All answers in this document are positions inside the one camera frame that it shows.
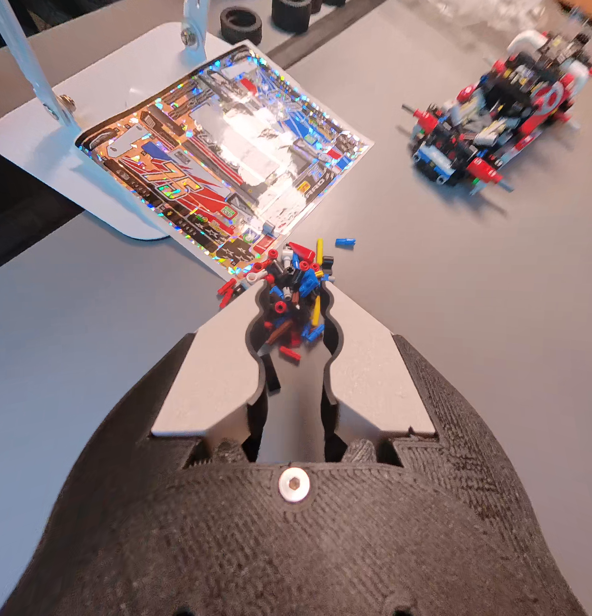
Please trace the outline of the white metal book stand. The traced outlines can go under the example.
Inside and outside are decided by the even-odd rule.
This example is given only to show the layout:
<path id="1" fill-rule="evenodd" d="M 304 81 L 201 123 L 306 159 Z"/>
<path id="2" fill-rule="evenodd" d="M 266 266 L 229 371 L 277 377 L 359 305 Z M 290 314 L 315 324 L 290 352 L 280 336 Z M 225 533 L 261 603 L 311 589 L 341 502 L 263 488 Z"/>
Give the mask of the white metal book stand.
<path id="1" fill-rule="evenodd" d="M 0 155 L 135 240 L 167 235 L 75 141 L 202 64 L 181 40 L 183 4 L 117 1 L 28 39 L 54 94 L 74 100 L 73 126 L 49 114 L 0 49 Z"/>

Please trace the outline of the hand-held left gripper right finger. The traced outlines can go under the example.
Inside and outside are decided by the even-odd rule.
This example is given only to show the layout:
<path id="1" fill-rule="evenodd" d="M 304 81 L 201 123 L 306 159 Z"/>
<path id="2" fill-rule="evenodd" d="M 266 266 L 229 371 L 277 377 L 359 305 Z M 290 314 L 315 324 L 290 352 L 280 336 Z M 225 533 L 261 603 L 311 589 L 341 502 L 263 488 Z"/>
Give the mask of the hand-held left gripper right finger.
<path id="1" fill-rule="evenodd" d="M 324 458 L 339 462 L 356 441 L 436 438 L 436 428 L 395 335 L 333 283 L 323 282 L 321 420 Z"/>

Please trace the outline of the partly built lego car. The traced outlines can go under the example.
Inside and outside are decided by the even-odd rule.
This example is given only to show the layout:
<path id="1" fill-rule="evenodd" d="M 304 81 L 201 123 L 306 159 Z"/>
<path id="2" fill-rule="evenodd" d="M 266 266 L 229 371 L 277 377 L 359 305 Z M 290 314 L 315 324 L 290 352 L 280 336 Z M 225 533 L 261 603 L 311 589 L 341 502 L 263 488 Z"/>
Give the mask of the partly built lego car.
<path id="1" fill-rule="evenodd" d="M 525 30 L 480 79 L 443 105 L 403 105 L 415 119 L 409 142 L 416 171 L 438 186 L 476 195 L 489 185 L 514 190 L 501 171 L 555 123 L 572 123 L 578 94 L 592 78 L 586 26 Z"/>

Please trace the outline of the empty clear plastic bags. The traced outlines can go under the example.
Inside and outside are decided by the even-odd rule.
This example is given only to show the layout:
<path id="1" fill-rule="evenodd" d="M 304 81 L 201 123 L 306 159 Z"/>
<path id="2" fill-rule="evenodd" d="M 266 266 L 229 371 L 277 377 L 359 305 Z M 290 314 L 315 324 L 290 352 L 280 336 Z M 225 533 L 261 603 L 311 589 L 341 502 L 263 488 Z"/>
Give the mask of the empty clear plastic bags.
<path id="1" fill-rule="evenodd" d="M 404 1 L 448 23 L 462 27 L 486 25 L 504 32 L 535 29 L 554 21 L 558 1 Z"/>

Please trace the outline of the pile of colourful lego pieces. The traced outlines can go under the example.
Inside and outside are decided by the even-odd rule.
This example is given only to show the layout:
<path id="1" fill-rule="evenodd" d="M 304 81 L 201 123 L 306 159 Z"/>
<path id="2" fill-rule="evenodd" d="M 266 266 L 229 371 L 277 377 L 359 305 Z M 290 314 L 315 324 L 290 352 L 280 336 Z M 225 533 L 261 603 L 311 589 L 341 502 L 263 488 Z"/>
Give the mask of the pile of colourful lego pieces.
<path id="1" fill-rule="evenodd" d="M 263 308 L 262 345 L 277 346 L 279 354 L 299 364 L 300 346 L 312 345 L 324 333 L 322 284 L 334 282 L 334 258 L 324 250 L 323 238 L 314 249 L 290 241 L 280 250 L 269 250 L 265 260 L 257 260 L 241 280 L 231 278 L 218 290 L 219 308 L 225 309 L 254 283 L 268 288 Z"/>

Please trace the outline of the holographic sticker sheet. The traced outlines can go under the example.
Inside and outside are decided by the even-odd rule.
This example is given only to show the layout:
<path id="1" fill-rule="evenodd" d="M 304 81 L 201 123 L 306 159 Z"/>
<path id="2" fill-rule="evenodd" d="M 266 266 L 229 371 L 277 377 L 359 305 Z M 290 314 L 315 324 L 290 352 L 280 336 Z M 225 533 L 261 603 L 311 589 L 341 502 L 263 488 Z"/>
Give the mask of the holographic sticker sheet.
<path id="1" fill-rule="evenodd" d="M 227 281 L 280 250 L 373 144 L 249 41 L 75 141 L 134 212 Z"/>

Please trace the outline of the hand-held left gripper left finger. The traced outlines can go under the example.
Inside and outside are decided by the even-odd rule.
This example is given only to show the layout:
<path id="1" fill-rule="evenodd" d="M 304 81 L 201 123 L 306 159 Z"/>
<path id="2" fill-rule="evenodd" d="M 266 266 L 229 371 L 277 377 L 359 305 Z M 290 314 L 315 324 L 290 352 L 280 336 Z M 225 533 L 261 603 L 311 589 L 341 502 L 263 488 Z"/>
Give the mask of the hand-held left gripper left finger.
<path id="1" fill-rule="evenodd" d="M 151 427 L 154 437 L 223 441 L 256 461 L 268 416 L 264 341 L 268 283 L 258 281 L 195 333 Z"/>

